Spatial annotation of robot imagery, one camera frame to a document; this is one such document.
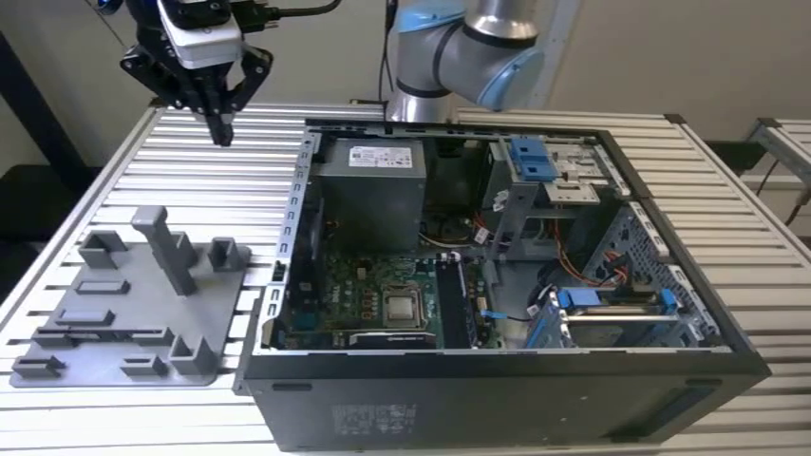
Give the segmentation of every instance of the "power supply label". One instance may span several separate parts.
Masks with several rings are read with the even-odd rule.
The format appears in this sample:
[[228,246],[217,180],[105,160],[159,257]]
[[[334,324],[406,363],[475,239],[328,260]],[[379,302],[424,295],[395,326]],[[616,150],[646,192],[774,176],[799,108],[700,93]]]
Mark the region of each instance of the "power supply label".
[[411,148],[356,145],[350,149],[350,166],[364,168],[411,168]]

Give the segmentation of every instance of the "gray plastic holder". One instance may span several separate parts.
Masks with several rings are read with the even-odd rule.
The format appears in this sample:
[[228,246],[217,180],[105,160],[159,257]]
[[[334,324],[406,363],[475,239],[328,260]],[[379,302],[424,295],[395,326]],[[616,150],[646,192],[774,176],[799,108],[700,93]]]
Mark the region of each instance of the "gray plastic holder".
[[132,224],[147,243],[88,234],[87,264],[13,363],[15,387],[215,381],[251,251],[231,238],[192,244],[163,206],[143,206]]

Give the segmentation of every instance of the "slotted metal surface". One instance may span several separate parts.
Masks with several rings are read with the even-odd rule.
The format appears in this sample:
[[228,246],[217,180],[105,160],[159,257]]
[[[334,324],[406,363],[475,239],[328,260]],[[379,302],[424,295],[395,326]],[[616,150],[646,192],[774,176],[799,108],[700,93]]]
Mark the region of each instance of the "slotted metal surface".
[[[147,113],[0,307],[0,449],[60,455],[277,453],[251,398],[229,390],[243,313],[268,279],[304,119],[378,116],[376,107],[256,105],[236,118],[233,147],[220,149],[187,113]],[[811,454],[810,254],[690,128],[662,116],[463,110],[460,118],[468,124],[611,130],[774,377],[662,447],[452,453]],[[221,375],[205,388],[13,389],[13,359],[79,271],[77,242],[91,229],[115,229],[125,240],[139,240],[128,222],[141,204],[165,205],[171,228],[187,231],[192,241],[232,236],[252,248]]]

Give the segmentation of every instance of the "blue plastic clip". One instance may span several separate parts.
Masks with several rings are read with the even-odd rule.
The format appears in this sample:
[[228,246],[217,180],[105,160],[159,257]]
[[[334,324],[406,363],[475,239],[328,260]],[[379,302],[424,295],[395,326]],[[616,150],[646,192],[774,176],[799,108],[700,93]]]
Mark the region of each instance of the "blue plastic clip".
[[542,140],[515,137],[510,140],[510,156],[524,181],[552,182],[560,176]]

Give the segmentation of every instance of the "sticker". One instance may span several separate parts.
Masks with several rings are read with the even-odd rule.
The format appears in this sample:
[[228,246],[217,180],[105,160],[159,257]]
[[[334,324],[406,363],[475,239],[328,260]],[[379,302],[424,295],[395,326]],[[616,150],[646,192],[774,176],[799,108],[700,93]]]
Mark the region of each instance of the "sticker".
[[476,236],[472,238],[479,244],[483,244],[487,241],[487,237],[491,235],[491,232],[487,228],[479,228],[476,231]]
[[338,435],[412,434],[416,419],[416,404],[347,404],[332,406],[332,420]]
[[411,168],[411,148],[356,145],[350,149],[350,166],[363,168]]

